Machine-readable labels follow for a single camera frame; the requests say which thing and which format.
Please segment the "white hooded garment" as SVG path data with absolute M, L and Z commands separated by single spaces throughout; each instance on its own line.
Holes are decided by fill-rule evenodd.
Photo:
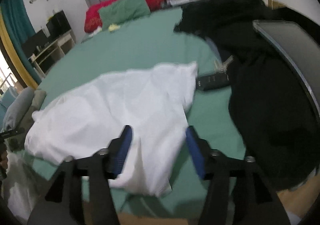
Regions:
M 58 165 L 67 156 L 93 155 L 129 125 L 132 142 L 112 187 L 157 197 L 166 194 L 185 140 L 196 77 L 196 62 L 102 74 L 34 112 L 24 147 Z

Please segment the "black clothes pile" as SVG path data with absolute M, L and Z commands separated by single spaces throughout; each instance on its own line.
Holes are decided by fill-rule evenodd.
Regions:
M 289 21 L 319 40 L 319 25 L 263 0 L 199 0 L 182 8 L 176 32 L 210 38 L 227 67 L 229 114 L 246 153 L 277 191 L 302 183 L 319 167 L 319 118 L 302 82 L 280 53 L 253 28 L 255 20 Z

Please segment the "folded grey sweater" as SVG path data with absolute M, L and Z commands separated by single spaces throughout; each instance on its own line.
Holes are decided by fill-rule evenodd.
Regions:
M 31 106 L 34 92 L 35 90 L 31 87 L 25 88 L 8 107 L 3 118 L 3 131 L 14 130 L 18 127 L 22 118 Z

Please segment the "folded olive garment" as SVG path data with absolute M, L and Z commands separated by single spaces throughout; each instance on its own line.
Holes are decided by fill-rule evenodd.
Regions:
M 41 90 L 41 89 L 35 90 L 31 106 L 29 107 L 28 111 L 26 112 L 26 114 L 22 118 L 22 120 L 19 123 L 17 128 L 22 127 L 25 130 L 30 129 L 30 127 L 34 123 L 32 115 L 33 115 L 33 113 L 35 111 L 39 111 L 40 110 L 40 108 L 41 108 L 46 96 L 47 96 L 47 92 L 46 91 Z

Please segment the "black car key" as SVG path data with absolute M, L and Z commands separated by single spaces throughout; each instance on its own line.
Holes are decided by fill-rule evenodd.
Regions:
M 196 89 L 203 92 L 225 88 L 229 84 L 229 77 L 223 72 L 216 72 L 196 78 Z

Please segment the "silver keys bunch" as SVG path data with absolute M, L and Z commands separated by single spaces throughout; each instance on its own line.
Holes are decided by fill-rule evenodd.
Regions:
M 215 70 L 221 73 L 227 73 L 228 66 L 233 62 L 234 57 L 230 56 L 225 62 L 220 62 L 218 60 L 214 61 Z

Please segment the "yellow curtain edge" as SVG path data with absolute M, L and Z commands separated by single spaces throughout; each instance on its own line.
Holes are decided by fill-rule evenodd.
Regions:
M 3 46 L 3 50 L 5 52 L 4 57 L 8 59 L 8 66 L 11 71 L 15 75 L 18 82 L 23 87 L 31 87 L 33 89 L 38 88 L 38 84 L 33 79 L 33 77 L 29 74 L 22 61 L 20 60 L 17 51 L 14 48 L 14 45 L 11 41 L 7 28 L 5 26 L 5 22 L 3 19 L 3 15 L 1 14 L 1 45 Z

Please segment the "white wooden desk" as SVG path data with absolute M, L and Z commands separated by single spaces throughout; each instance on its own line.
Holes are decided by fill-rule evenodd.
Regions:
M 69 30 L 29 57 L 31 65 L 41 79 L 75 46 L 74 34 Z

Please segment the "black computer monitor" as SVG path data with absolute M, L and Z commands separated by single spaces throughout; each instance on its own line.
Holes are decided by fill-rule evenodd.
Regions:
M 48 37 L 46 36 L 45 32 L 41 29 L 22 44 L 22 50 L 25 56 L 29 58 L 31 57 L 31 55 L 39 53 L 37 47 L 42 49 L 47 43 Z

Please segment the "green bed sheet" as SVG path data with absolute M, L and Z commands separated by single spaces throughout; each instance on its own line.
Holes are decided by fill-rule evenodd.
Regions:
M 163 62 L 196 61 L 200 74 L 211 73 L 216 56 L 208 44 L 196 36 L 174 32 L 181 16 L 181 9 L 161 10 L 128 22 L 113 33 L 103 31 L 76 45 L 41 82 L 40 88 L 47 92 L 44 103 L 107 72 L 150 68 Z M 229 115 L 230 95 L 229 88 L 197 92 L 188 122 L 212 148 L 242 159 L 245 147 Z M 116 209 L 139 216 L 199 217 L 208 183 L 197 176 L 186 147 L 181 149 L 175 162 L 170 183 L 172 192 L 161 198 L 130 195 L 114 189 Z

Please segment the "black computer tower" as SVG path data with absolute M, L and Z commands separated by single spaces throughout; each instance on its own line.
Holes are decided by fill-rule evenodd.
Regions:
M 52 40 L 71 30 L 71 26 L 63 10 L 55 13 L 47 22 L 46 27 Z

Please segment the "teal curtain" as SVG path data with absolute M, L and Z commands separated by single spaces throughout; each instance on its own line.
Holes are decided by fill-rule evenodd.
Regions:
M 35 72 L 33 66 L 22 50 L 22 44 L 35 34 L 35 30 L 29 20 L 23 0 L 2 0 L 1 14 L 3 15 L 5 26 L 20 60 L 39 85 L 41 83 L 41 78 Z

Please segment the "yellow plastic packet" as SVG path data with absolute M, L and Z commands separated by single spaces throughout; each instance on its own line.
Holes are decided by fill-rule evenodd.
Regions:
M 119 30 L 120 29 L 120 25 L 117 25 L 117 24 L 111 24 L 109 27 L 108 27 L 108 31 L 109 32 L 114 32 L 116 30 Z

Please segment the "green pillow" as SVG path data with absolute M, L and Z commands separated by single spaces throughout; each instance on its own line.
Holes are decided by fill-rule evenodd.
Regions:
M 117 0 L 98 12 L 103 30 L 107 30 L 111 24 L 121 25 L 151 14 L 146 0 Z

